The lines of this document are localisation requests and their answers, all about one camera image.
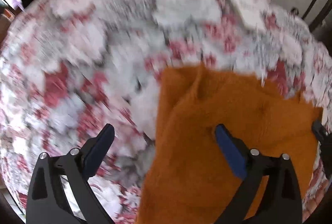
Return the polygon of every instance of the floral bedspread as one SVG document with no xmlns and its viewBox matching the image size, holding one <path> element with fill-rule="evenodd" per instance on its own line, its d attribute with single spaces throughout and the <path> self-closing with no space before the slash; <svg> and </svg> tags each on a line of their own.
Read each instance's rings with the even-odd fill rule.
<svg viewBox="0 0 332 224">
<path fill-rule="evenodd" d="M 154 156 L 166 66 L 204 61 L 255 73 L 262 85 L 272 79 L 285 98 L 303 90 L 324 108 L 331 129 L 332 59 L 324 45 L 270 3 L 258 15 L 264 30 L 244 27 L 236 13 L 230 0 L 36 0 L 18 16 L 0 58 L 0 162 L 21 209 L 41 152 L 66 154 L 111 123 L 115 141 L 89 184 L 116 223 L 133 223 Z M 65 178 L 63 184 L 82 217 Z M 327 185 L 317 155 L 303 219 Z"/>
</svg>

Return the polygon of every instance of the towel fold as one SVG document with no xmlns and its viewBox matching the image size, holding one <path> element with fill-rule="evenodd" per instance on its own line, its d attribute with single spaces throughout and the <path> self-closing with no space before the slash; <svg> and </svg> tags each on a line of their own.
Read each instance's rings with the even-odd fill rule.
<svg viewBox="0 0 332 224">
<path fill-rule="evenodd" d="M 137 224 L 210 224 L 241 184 L 215 141 L 223 123 L 248 148 L 264 155 L 290 155 L 302 196 L 312 175 L 317 141 L 311 124 L 322 109 L 284 100 L 275 84 L 254 76 L 199 67 L 168 68 L 156 126 L 156 155 L 142 190 Z M 263 180 L 247 217 L 255 214 Z"/>
</svg>

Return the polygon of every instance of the metal screw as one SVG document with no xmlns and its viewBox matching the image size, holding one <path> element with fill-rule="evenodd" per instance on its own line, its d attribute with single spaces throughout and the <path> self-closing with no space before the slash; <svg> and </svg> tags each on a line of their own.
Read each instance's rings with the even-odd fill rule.
<svg viewBox="0 0 332 224">
<path fill-rule="evenodd" d="M 39 158 L 40 159 L 45 159 L 47 157 L 47 153 L 41 153 L 40 155 L 39 155 Z"/>
<path fill-rule="evenodd" d="M 70 150 L 70 154 L 71 155 L 77 155 L 79 151 L 80 150 L 78 148 L 74 148 L 74 149 Z"/>
<path fill-rule="evenodd" d="M 282 157 L 284 160 L 289 160 L 289 154 L 282 154 Z"/>
<path fill-rule="evenodd" d="M 259 151 L 257 149 L 251 149 L 250 150 L 250 154 L 252 154 L 254 156 L 258 156 L 259 155 Z"/>
</svg>

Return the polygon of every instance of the blue gripper pad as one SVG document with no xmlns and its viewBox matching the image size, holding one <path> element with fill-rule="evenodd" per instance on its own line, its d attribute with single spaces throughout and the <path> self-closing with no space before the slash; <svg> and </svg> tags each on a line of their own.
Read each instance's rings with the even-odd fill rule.
<svg viewBox="0 0 332 224">
<path fill-rule="evenodd" d="M 91 138 L 85 143 L 94 143 L 84 158 L 82 175 L 86 180 L 96 175 L 99 166 L 114 141 L 114 137 L 114 127 L 107 123 L 97 137 Z"/>
<path fill-rule="evenodd" d="M 215 138 L 233 174 L 244 180 L 247 177 L 247 157 L 245 157 L 245 151 L 248 149 L 243 141 L 233 138 L 223 124 L 216 126 Z"/>
</svg>

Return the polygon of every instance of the orange towel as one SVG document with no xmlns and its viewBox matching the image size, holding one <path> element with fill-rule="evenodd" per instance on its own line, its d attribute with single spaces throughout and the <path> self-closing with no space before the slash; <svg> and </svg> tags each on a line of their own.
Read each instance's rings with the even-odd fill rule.
<svg viewBox="0 0 332 224">
<path fill-rule="evenodd" d="M 162 74 L 156 156 L 146 175 L 136 224 L 211 224 L 241 181 L 233 176 L 214 137 L 225 124 L 248 148 L 292 159 L 302 196 L 312 174 L 317 141 L 312 122 L 322 109 L 300 97 L 284 100 L 272 82 L 200 67 Z M 266 180 L 248 216 L 255 214 Z"/>
</svg>

